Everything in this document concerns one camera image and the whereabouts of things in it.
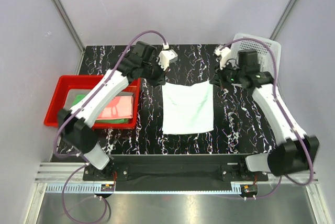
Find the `pink towel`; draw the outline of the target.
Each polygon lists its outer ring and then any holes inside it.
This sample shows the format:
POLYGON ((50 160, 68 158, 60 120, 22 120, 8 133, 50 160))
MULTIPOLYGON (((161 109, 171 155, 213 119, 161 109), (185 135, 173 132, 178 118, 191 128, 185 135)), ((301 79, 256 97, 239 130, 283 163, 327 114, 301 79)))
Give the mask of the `pink towel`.
POLYGON ((97 120, 130 119, 133 117, 133 97, 117 96, 100 113, 97 120))

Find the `white towel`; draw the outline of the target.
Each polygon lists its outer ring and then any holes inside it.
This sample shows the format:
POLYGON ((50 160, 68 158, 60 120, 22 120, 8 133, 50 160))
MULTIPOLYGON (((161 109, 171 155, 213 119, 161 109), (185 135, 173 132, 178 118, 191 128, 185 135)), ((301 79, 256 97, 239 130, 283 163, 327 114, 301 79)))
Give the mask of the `white towel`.
POLYGON ((209 81, 192 86, 163 85, 163 134, 188 135, 212 131, 213 94, 213 85, 209 81))

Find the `grey towel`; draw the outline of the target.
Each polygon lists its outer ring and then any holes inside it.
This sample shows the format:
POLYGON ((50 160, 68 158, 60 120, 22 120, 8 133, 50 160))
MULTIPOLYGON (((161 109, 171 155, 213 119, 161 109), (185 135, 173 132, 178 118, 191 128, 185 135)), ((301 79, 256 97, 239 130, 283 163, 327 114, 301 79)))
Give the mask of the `grey towel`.
MULTIPOLYGON (((69 90, 63 108, 69 110, 73 105, 77 95, 86 96, 91 90, 90 89, 71 89, 69 90)), ((134 96, 133 92, 120 92, 117 96, 134 96)))

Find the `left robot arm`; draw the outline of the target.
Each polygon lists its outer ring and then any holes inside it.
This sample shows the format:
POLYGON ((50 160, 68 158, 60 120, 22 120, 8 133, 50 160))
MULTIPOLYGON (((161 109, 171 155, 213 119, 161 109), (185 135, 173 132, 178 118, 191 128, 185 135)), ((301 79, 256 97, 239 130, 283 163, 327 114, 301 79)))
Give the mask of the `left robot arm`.
POLYGON ((132 81, 144 78, 153 85, 164 85, 170 64, 177 59, 177 53, 168 44, 160 53, 156 47, 138 41, 132 50, 126 49, 113 69, 106 72, 101 81, 76 105, 69 110, 58 111, 57 136, 74 146, 83 159, 95 167, 95 174, 101 180, 113 174, 110 158, 100 145, 92 127, 103 109, 132 81))

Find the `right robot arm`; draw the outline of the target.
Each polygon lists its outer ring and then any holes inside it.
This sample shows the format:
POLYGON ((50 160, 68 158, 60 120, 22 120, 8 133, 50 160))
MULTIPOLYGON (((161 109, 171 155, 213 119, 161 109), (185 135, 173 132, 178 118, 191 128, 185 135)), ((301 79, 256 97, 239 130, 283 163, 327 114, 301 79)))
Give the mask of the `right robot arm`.
POLYGON ((238 175, 250 180, 256 172, 288 176, 292 173, 312 170, 319 141, 308 136, 283 103, 270 72, 262 72, 255 50, 240 50, 238 65, 230 63, 231 50, 217 48, 214 52, 218 66, 211 84, 226 87, 239 84, 246 89, 263 111, 274 133, 276 147, 269 153, 252 154, 238 166, 238 175))

